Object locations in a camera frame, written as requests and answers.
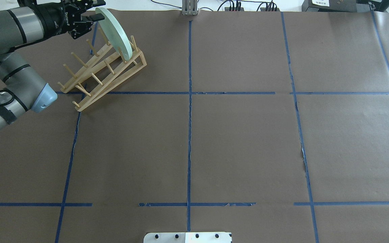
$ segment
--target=white metal plate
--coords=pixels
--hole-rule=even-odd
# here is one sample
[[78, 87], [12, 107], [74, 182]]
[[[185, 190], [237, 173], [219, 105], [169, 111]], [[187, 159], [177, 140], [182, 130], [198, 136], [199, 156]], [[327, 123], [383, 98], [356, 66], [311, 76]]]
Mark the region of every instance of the white metal plate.
[[144, 243], [232, 243], [232, 233], [228, 233], [228, 232], [148, 233], [144, 237]]
[[131, 50], [130, 41], [118, 20], [106, 8], [96, 8], [96, 14], [98, 13], [105, 17], [105, 19], [100, 20], [99, 23], [103, 32], [106, 34], [106, 37], [115, 48], [115, 51], [118, 52], [118, 49], [120, 48], [125, 60], [130, 60], [133, 51]]

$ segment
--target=black tape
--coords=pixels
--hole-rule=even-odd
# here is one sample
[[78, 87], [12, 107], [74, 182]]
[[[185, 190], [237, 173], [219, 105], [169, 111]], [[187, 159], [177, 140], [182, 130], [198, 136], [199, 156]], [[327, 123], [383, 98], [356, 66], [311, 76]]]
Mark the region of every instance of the black tape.
[[11, 15], [11, 17], [14, 20], [14, 22], [16, 22], [17, 27], [19, 28], [20, 34], [22, 35], [23, 43], [26, 44], [26, 35], [25, 35], [25, 31], [22, 28], [22, 25], [20, 25], [19, 20], [17, 19], [16, 15], [14, 15], [11, 10], [7, 10], [7, 12]]
[[19, 72], [20, 70], [22, 69], [25, 69], [27, 67], [29, 67], [30, 65], [29, 64], [25, 64], [23, 66], [20, 66], [18, 68], [16, 68], [15, 70], [11, 71], [9, 74], [7, 74], [3, 79], [2, 81], [5, 83], [7, 81], [7, 79], [11, 78], [13, 75], [15, 75], [17, 72]]
[[2, 117], [8, 125], [12, 124], [17, 120], [17, 117], [5, 106], [0, 106], [0, 117]]
[[28, 111], [28, 107], [25, 106], [25, 103], [23, 103], [23, 101], [21, 101], [19, 99], [19, 97], [17, 97], [17, 95], [15, 95], [14, 93], [11, 94], [13, 96], [13, 98], [23, 107], [23, 109], [25, 110], [25, 112]]

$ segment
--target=wooden peg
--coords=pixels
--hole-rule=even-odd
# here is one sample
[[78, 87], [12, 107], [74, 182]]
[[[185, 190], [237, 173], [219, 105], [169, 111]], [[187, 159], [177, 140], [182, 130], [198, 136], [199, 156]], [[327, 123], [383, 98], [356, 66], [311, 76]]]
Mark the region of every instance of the wooden peg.
[[102, 28], [99, 28], [100, 33], [103, 36], [103, 39], [105, 40], [106, 45], [110, 46], [111, 43], [109, 42], [109, 39], [106, 37], [106, 34], [103, 32]]
[[104, 62], [106, 63], [106, 66], [108, 66], [108, 69], [111, 71], [111, 73], [113, 75], [115, 75], [115, 72], [113, 71], [113, 69], [111, 68], [111, 65], [109, 65], [108, 61], [104, 60]]
[[76, 55], [76, 53], [72, 52], [71, 55], [73, 55], [74, 58], [76, 58], [76, 59], [80, 62], [80, 64], [82, 64], [82, 66], [84, 66], [84, 67], [86, 67], [86, 68], [88, 67], [88, 66], [86, 65], [86, 63], [83, 62], [83, 61]]
[[119, 46], [118, 46], [118, 52], [119, 52], [119, 55], [120, 55], [121, 58], [122, 58], [122, 61], [123, 61], [124, 63], [127, 63], [127, 61], [124, 59], [124, 55], [122, 54], [121, 47], [119, 47]]
[[136, 42], [134, 41], [134, 36], [130, 36], [130, 38], [131, 38], [131, 42], [133, 42], [134, 49], [135, 49], [136, 51], [139, 51], [139, 50], [137, 49]]
[[63, 66], [67, 69], [67, 71], [73, 76], [73, 78], [77, 79], [76, 74], [64, 63]]
[[72, 101], [72, 103], [73, 103], [77, 108], [80, 108], [79, 104], [76, 103], [75, 101]]
[[89, 47], [90, 47], [91, 50], [93, 51], [94, 55], [95, 55], [96, 57], [99, 57], [99, 54], [98, 54], [97, 51], [94, 49], [94, 47], [93, 47], [91, 41], [89, 41], [89, 39], [87, 39], [86, 42], [88, 43]]
[[65, 89], [65, 86], [61, 82], [58, 82], [57, 84], [59, 84], [62, 89]]
[[88, 91], [86, 89], [84, 89], [82, 86], [79, 86], [79, 85], [76, 85], [75, 86], [78, 90], [80, 90], [82, 93], [84, 93], [85, 95], [88, 95], [89, 97], [91, 97], [91, 94], [88, 93]]
[[99, 78], [97, 78], [97, 76], [93, 73], [91, 73], [91, 76], [93, 76], [93, 78], [97, 81], [97, 83], [99, 83], [101, 86], [103, 86], [103, 83], [100, 81]]

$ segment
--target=metal bracket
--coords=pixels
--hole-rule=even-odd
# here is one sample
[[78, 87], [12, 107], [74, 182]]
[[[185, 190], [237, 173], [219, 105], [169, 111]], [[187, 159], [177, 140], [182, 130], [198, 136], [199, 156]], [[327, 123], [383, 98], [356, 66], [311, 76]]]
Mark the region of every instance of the metal bracket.
[[182, 15], [198, 15], [198, 0], [182, 0]]
[[229, 232], [148, 233], [144, 243], [232, 243]]

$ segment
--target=white label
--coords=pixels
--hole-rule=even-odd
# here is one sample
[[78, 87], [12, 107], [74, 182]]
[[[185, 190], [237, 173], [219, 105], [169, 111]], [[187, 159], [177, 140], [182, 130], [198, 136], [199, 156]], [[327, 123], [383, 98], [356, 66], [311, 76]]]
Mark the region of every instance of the white label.
[[329, 0], [312, 0], [313, 4], [329, 7]]

